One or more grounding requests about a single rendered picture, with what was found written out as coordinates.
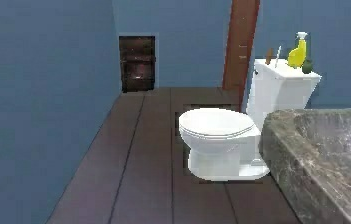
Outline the white toilet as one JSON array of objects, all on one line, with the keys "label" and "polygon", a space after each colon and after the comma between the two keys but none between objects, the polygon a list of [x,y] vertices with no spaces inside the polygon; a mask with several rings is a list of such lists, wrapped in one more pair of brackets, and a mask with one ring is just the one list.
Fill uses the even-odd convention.
[{"label": "white toilet", "polygon": [[290,67],[285,59],[256,59],[246,109],[197,108],[179,116],[179,132],[190,148],[188,169],[207,181],[257,180],[269,173],[259,152],[268,114],[303,109],[321,75]]}]

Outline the brown wooden door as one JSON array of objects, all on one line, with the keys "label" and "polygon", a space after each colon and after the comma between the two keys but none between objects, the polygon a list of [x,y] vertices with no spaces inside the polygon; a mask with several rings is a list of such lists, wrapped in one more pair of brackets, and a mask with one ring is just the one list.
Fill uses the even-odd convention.
[{"label": "brown wooden door", "polygon": [[260,0],[232,0],[222,88],[235,92],[242,105]]}]

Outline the white thin stick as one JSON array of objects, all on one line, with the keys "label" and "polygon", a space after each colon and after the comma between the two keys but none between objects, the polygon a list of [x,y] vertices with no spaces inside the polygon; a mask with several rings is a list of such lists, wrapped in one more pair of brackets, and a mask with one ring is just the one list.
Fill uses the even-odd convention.
[{"label": "white thin stick", "polygon": [[276,58],[275,58],[275,65],[274,65],[275,68],[278,67],[278,61],[279,61],[279,58],[280,58],[281,50],[282,50],[282,45],[280,45],[278,47],[278,50],[277,50],[277,54],[276,54]]}]

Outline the yellow spray bottle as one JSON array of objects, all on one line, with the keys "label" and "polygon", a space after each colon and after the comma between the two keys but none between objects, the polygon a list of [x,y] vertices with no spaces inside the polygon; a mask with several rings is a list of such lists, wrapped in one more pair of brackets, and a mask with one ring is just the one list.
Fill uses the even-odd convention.
[{"label": "yellow spray bottle", "polygon": [[297,47],[289,52],[287,59],[287,64],[293,68],[298,68],[302,66],[303,62],[305,61],[307,52],[307,43],[305,38],[308,35],[308,33],[300,31],[297,32],[296,35],[298,38]]}]

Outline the dark green round bottle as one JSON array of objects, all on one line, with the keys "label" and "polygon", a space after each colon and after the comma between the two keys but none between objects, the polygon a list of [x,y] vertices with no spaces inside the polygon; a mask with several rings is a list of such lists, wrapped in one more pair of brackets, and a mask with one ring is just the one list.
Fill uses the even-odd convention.
[{"label": "dark green round bottle", "polygon": [[302,72],[304,74],[309,74],[313,70],[313,64],[311,60],[306,59],[304,63],[302,64]]}]

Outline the dark brown wall shelf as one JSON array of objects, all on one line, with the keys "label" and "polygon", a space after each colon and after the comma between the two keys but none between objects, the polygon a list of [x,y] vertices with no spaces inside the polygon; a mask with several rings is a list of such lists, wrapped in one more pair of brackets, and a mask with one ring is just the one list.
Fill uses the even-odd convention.
[{"label": "dark brown wall shelf", "polygon": [[150,91],[155,86],[155,37],[120,36],[122,92]]}]

